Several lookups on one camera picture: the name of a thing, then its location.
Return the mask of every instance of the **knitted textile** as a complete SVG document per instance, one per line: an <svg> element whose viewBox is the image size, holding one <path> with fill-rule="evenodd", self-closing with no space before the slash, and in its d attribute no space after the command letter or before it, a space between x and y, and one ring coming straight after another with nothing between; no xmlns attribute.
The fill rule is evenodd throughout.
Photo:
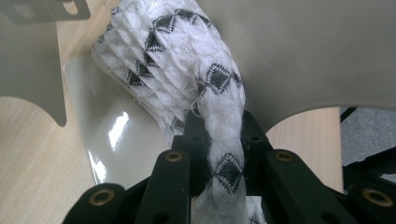
<svg viewBox="0 0 396 224"><path fill-rule="evenodd" d="M157 120L168 146L198 108L212 176L192 204L192 223L263 223L256 205L246 205L241 77L194 0L121 0L92 57Z"/></svg>

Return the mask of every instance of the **wooden surface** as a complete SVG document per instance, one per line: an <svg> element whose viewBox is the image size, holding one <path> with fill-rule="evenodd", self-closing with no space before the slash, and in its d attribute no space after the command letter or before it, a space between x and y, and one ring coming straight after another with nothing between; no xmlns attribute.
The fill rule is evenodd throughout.
<svg viewBox="0 0 396 224"><path fill-rule="evenodd" d="M91 50L106 29L109 8L117 4L88 2L89 20L57 24L62 66ZM64 94L67 124L63 128L31 103L0 97L0 223L61 223L94 184L65 84ZM268 133L275 148L297 152L334 189L342 186L338 116L337 108L305 112Z"/></svg>

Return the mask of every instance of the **brass screw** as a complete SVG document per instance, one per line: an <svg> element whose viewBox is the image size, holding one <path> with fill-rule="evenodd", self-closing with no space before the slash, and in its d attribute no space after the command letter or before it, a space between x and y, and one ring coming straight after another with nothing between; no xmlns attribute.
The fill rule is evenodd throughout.
<svg viewBox="0 0 396 224"><path fill-rule="evenodd" d="M183 156L180 152L169 152L165 158L167 161L180 161Z"/></svg>
<svg viewBox="0 0 396 224"><path fill-rule="evenodd" d="M90 204L94 206L107 204L113 200L115 194L116 192L113 189L99 189L91 195Z"/></svg>
<svg viewBox="0 0 396 224"><path fill-rule="evenodd" d="M361 194L363 197L369 201L370 203L374 203L376 205L382 207L392 207L393 200L383 192L376 189L362 189Z"/></svg>
<svg viewBox="0 0 396 224"><path fill-rule="evenodd" d="M277 152L275 154L276 158L280 161L292 161L293 157L287 152Z"/></svg>

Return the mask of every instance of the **white fabric with black pattern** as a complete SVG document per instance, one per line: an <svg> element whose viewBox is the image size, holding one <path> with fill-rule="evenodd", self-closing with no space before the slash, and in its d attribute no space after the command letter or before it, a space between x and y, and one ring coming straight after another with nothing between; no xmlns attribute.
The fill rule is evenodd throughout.
<svg viewBox="0 0 396 224"><path fill-rule="evenodd" d="M188 111L204 118L212 177L192 204L192 223L264 223L260 200L246 201L241 77L194 0L121 0L92 57L157 120L168 146Z"/></svg>

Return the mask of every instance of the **gray carpet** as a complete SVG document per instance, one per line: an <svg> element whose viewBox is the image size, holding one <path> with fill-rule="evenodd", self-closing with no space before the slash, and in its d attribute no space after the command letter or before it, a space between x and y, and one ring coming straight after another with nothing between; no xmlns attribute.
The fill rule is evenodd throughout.
<svg viewBox="0 0 396 224"><path fill-rule="evenodd" d="M347 108L342 107L340 114ZM343 164L396 146L396 111L359 107L341 123ZM384 175L396 182L396 175Z"/></svg>

